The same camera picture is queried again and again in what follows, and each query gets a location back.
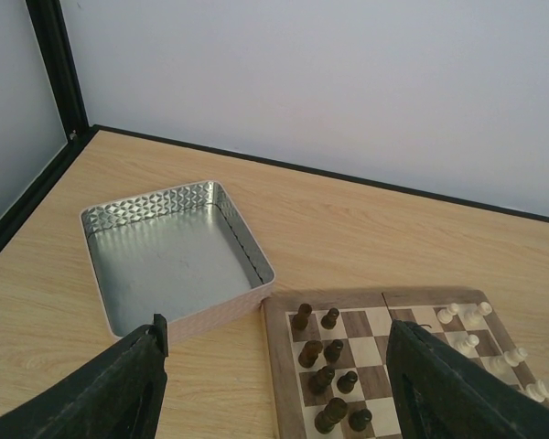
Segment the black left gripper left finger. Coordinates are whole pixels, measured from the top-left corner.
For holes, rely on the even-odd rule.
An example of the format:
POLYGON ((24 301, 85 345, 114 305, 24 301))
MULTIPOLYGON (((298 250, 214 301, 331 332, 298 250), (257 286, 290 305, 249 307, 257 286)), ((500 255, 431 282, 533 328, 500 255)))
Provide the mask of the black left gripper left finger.
POLYGON ((69 376, 0 416, 0 438, 154 438, 167 386, 155 314, 69 376))

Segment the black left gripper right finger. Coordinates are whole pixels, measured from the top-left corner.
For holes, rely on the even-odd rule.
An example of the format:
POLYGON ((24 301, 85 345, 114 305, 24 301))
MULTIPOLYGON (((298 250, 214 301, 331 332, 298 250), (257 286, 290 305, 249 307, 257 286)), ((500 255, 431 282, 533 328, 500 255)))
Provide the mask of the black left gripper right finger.
POLYGON ((549 438, 549 408, 414 322, 392 322, 386 360, 403 438, 549 438))

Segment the light chess piece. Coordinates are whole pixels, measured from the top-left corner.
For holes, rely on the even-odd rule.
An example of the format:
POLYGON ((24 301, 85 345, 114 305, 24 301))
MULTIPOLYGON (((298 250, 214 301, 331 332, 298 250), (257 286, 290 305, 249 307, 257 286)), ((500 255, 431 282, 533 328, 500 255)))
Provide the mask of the light chess piece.
POLYGON ((528 384, 525 394, 536 402, 549 400, 549 379, 540 379, 534 383, 528 384))
POLYGON ((512 368, 516 368, 528 357, 525 348, 514 348, 504 351, 501 355, 488 359, 488 366, 492 374, 502 374, 512 368))

